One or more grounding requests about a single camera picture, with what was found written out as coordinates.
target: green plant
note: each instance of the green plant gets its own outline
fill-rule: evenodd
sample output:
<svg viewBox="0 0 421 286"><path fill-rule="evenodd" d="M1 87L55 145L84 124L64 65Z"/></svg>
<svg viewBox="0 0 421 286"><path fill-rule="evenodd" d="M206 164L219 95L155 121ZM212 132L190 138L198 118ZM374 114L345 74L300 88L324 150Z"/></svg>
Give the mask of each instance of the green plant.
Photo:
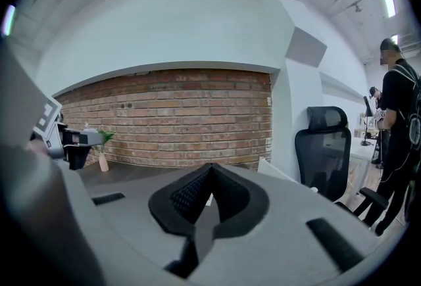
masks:
<svg viewBox="0 0 421 286"><path fill-rule="evenodd" d="M105 145L105 143L107 143L108 141L110 141L112 139L114 133L111 133L110 131L98 131L98 133L100 133L100 134L103 135L104 142L103 142L103 144L101 146L98 147L97 150L100 153L103 153L104 152L104 145Z"/></svg>

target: backpack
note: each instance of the backpack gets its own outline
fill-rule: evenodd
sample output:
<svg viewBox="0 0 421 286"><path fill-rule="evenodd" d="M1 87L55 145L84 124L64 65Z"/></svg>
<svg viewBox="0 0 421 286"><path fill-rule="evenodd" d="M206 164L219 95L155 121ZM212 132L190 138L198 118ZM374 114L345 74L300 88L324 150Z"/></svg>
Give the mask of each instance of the backpack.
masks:
<svg viewBox="0 0 421 286"><path fill-rule="evenodd" d="M412 149L419 151L421 148L421 78L408 63L396 64L390 72L398 72L414 83L408 116L403 116L401 110L399 113L407 124Z"/></svg>
<svg viewBox="0 0 421 286"><path fill-rule="evenodd" d="M416 73L414 68L408 63L404 65L396 64L390 72L398 72L414 83L411 104L408 112L408 116L404 117L402 112L401 116L407 123L409 131L409 139L411 142L411 150L414 150L420 154L421 148L421 78ZM420 210L420 192L418 191L421 187L421 155L418 164L414 167L414 177L409 183L409 190L405 201L405 220L407 222L418 217L418 211Z"/></svg>

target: black t-shirt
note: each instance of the black t-shirt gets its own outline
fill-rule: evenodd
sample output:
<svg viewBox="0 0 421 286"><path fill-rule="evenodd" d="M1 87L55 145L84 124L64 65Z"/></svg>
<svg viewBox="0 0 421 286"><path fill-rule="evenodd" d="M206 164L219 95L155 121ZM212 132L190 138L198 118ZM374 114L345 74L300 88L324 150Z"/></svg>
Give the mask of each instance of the black t-shirt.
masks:
<svg viewBox="0 0 421 286"><path fill-rule="evenodd" d="M379 99L376 99L376 109L382 107L382 96Z"/></svg>
<svg viewBox="0 0 421 286"><path fill-rule="evenodd" d="M405 59L397 61L405 65ZM383 78L382 110L396 111L396 123L392 126L389 148L391 151L407 154L410 148L407 117L412 102L414 83L402 74L389 71Z"/></svg>

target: white desk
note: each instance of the white desk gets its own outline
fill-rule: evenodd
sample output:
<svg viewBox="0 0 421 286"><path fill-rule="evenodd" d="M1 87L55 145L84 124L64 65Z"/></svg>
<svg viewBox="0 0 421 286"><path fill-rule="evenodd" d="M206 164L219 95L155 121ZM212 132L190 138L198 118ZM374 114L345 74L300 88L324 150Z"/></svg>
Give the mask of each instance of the white desk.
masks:
<svg viewBox="0 0 421 286"><path fill-rule="evenodd" d="M365 126L357 126L354 129L354 136L355 137L364 137L365 131L366 131ZM376 128L373 128L373 127L369 127L367 129L367 133L378 134L379 130L377 130Z"/></svg>
<svg viewBox="0 0 421 286"><path fill-rule="evenodd" d="M351 156L349 160L359 165L359 174L355 178L354 187L346 202L346 206L350 206L354 201L355 196L362 188L366 180L368 169L370 169L370 162L376 149L376 140L368 140L371 142L369 146L362 146L361 141L363 138L353 137L351 140Z"/></svg>

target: desk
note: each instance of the desk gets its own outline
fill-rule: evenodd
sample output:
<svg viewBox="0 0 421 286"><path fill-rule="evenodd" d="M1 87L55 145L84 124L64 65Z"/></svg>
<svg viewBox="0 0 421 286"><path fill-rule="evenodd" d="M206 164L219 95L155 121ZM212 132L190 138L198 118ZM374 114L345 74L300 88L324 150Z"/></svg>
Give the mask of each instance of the desk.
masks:
<svg viewBox="0 0 421 286"><path fill-rule="evenodd" d="M363 138L353 137L351 140L351 154L349 160L357 163L360 167L359 174L355 177L354 187L351 190L346 206L350 206L354 201L355 196L362 188L364 181L367 178L368 169L370 169L370 162L376 149L376 140L369 140L372 145L362 146Z"/></svg>

